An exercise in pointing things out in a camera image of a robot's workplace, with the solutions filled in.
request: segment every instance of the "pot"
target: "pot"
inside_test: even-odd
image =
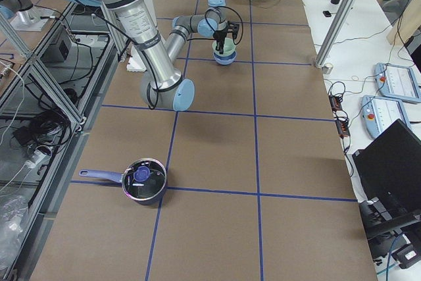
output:
[[[152,158],[143,158],[132,163],[124,174],[118,172],[82,169],[79,176],[108,179],[122,184],[124,193],[142,205],[161,200],[168,185],[165,167]]]

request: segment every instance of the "gray robot arm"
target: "gray robot arm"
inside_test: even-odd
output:
[[[0,13],[6,19],[10,19],[18,13],[20,20],[25,25],[39,21],[38,10],[31,0],[0,0]]]
[[[224,33],[228,23],[222,9],[215,7],[208,10],[206,15],[177,18],[165,45],[144,0],[69,1],[93,6],[100,6],[104,2],[119,17],[125,34],[133,40],[147,68],[141,82],[141,96],[146,104],[152,108],[162,107],[175,111],[184,111],[190,107],[195,93],[193,82],[183,78],[173,61],[190,33],[199,32],[205,36],[213,36],[218,31]]]

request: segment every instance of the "computer monitor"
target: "computer monitor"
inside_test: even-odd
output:
[[[401,120],[353,160],[367,197],[378,197],[392,218],[421,209],[421,141]],[[421,223],[400,228],[421,253]]]

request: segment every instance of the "pot handle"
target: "pot handle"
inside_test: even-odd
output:
[[[118,172],[104,171],[104,170],[93,170],[93,169],[82,169],[79,171],[79,176],[81,177],[90,177],[90,178],[100,178],[108,179],[114,182],[121,184],[122,175]]]

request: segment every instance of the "white table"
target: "white table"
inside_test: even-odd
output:
[[[334,15],[326,18],[322,11],[336,13],[339,5],[331,4],[330,0],[303,0],[303,3],[311,28],[314,46],[318,52],[334,19]],[[376,0],[356,0],[335,42],[341,42],[351,38],[368,38],[382,30],[383,32],[368,39],[355,39],[353,41],[337,43],[332,47],[326,59],[327,63],[334,65],[332,72],[329,75],[324,75],[326,89],[329,89],[331,85],[329,81],[341,81],[345,84],[347,91],[362,91],[359,94],[346,93],[342,102],[342,107],[349,115],[349,118],[352,120],[355,117],[350,127],[350,154],[358,149],[364,149],[372,142],[372,138],[365,128],[365,123],[358,113],[361,109],[362,96],[374,95],[378,88],[374,78],[368,78],[363,87],[364,79],[374,74],[374,66],[377,63],[392,63],[402,66],[413,65],[406,49],[400,51],[401,46],[399,44],[393,46],[387,41],[386,35],[391,29],[392,26]],[[414,69],[418,83],[421,83],[421,73],[416,66],[412,68]],[[333,93],[342,91],[342,85],[334,86]],[[421,121],[421,104],[413,105],[405,103],[405,110],[411,121]],[[421,138],[421,124],[413,124],[412,131]],[[345,139],[345,146],[348,144],[349,140]],[[359,178],[355,175],[352,181],[355,195],[359,201],[362,201],[365,195],[361,188]],[[385,264],[376,267],[376,270],[381,271],[384,268]],[[389,270],[390,281],[418,281],[420,276],[420,263],[406,270],[402,270],[399,267],[393,267]],[[379,275],[378,279],[379,281],[385,280],[385,274]]]

